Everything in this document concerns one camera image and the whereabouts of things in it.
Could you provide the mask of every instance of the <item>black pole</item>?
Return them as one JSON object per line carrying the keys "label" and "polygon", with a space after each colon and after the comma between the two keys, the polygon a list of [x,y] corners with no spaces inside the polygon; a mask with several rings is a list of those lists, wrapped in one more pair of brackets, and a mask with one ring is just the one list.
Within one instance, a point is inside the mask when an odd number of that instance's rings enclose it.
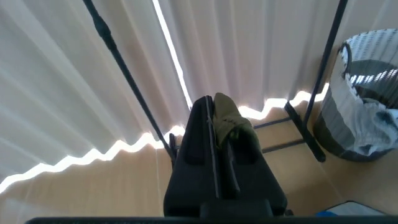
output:
{"label": "black pole", "polygon": [[162,141],[164,148],[166,149],[167,153],[169,154],[169,156],[172,160],[172,163],[174,163],[176,155],[172,152],[172,150],[169,148],[169,145],[166,143],[166,141],[162,135],[162,132],[160,131],[154,117],[152,116],[152,113],[150,112],[150,110],[147,106],[147,103],[145,102],[144,97],[142,97],[141,92],[139,91],[136,82],[132,78],[129,69],[127,68],[126,64],[124,63],[124,60],[123,60],[123,58],[116,46],[116,43],[113,40],[113,37],[111,35],[111,30],[109,29],[108,25],[106,25],[103,18],[98,14],[93,2],[91,0],[83,0],[83,2],[85,3],[88,12],[90,13],[90,15],[93,18],[95,29],[97,30],[99,36],[101,36],[102,39],[104,40],[108,49],[111,51],[115,61],[118,63],[120,70],[122,71],[124,77],[126,78],[131,90],[134,92],[135,96],[137,97],[138,102],[140,103],[145,114],[147,115],[151,125],[154,127],[156,134],[158,135],[159,139]]}
{"label": "black pole", "polygon": [[311,98],[310,98],[310,101],[308,102],[307,111],[305,112],[302,128],[307,128],[308,119],[310,118],[311,110],[313,108],[313,103],[315,101],[315,95],[318,93],[319,86],[321,84],[322,77],[325,72],[328,60],[329,60],[331,49],[333,48],[333,43],[335,42],[338,28],[340,26],[341,19],[343,18],[344,10],[346,9],[347,2],[348,2],[348,0],[340,0],[340,2],[338,3],[335,18],[331,25],[329,37],[328,37],[328,40],[327,40],[326,46],[325,46],[325,50],[323,51],[321,64],[320,64],[319,70],[318,70],[317,81],[315,82],[315,86],[313,87]]}

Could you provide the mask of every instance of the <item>black metal frame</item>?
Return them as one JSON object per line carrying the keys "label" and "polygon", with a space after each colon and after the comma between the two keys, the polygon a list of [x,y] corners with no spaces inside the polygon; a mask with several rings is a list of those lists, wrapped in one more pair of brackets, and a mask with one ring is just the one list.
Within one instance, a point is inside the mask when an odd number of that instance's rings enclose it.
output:
{"label": "black metal frame", "polygon": [[[177,148],[178,148],[178,146],[176,146],[176,143],[175,143],[175,136],[173,134],[170,134],[170,136],[169,136],[170,145],[168,145],[166,143],[166,141],[162,135],[162,132],[160,131],[154,117],[152,116],[152,113],[150,112],[150,109],[148,108],[144,97],[141,95],[137,84],[135,83],[133,77],[131,76],[129,69],[127,68],[126,64],[124,63],[124,60],[123,60],[121,54],[119,53],[116,43],[114,42],[114,40],[112,38],[111,31],[110,31],[109,27],[106,25],[106,23],[102,19],[102,17],[98,14],[98,12],[95,9],[94,4],[91,0],[83,0],[83,2],[85,3],[87,10],[89,11],[90,15],[93,18],[93,22],[94,22],[97,32],[104,40],[104,43],[106,44],[108,49],[111,51],[115,61],[118,63],[125,79],[127,80],[129,86],[131,87],[131,90],[134,92],[135,96],[138,99],[138,102],[140,103],[145,114],[147,115],[151,125],[155,129],[156,134],[158,135],[159,139],[162,141],[167,153],[169,154],[169,156],[172,160],[172,163],[174,163],[176,156],[177,156]],[[311,111],[312,111],[313,104],[315,101],[315,95],[319,91],[319,87],[320,87],[320,84],[321,84],[321,81],[323,78],[323,74],[325,72],[326,65],[327,65],[328,59],[330,57],[334,41],[336,39],[338,28],[340,26],[340,22],[343,17],[347,2],[348,2],[348,0],[340,0],[339,5],[337,7],[335,18],[333,20],[333,24],[330,29],[329,37],[326,42],[325,50],[323,52],[323,57],[322,57],[320,67],[318,70],[317,80],[315,82],[315,86],[313,88],[311,98],[310,98],[310,101],[308,102],[308,107],[305,112],[304,120],[303,121],[301,120],[301,117],[294,110],[293,106],[289,102],[287,102],[285,105],[285,110],[289,115],[288,118],[282,118],[277,121],[271,121],[271,122],[261,124],[261,125],[254,127],[254,128],[262,128],[262,127],[271,126],[274,124],[279,124],[279,123],[282,123],[285,121],[292,120],[294,122],[294,125],[296,125],[297,129],[300,131],[300,134],[302,135],[303,138],[262,149],[262,153],[276,151],[276,150],[283,149],[286,147],[295,146],[295,145],[298,145],[301,143],[307,143],[307,145],[313,152],[313,155],[315,156],[315,158],[318,161],[324,162],[326,160],[325,153],[321,150],[321,148],[317,144],[315,138],[311,135],[310,131],[307,129],[307,124],[308,124],[308,119],[311,115]]]}

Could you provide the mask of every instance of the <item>white and gray basket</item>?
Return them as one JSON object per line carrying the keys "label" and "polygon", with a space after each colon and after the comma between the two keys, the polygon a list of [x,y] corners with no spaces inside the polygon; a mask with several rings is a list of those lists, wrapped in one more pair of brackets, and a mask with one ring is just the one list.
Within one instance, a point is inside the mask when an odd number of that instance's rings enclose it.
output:
{"label": "white and gray basket", "polygon": [[318,142],[351,161],[398,147],[398,31],[375,30],[341,46],[314,126]]}

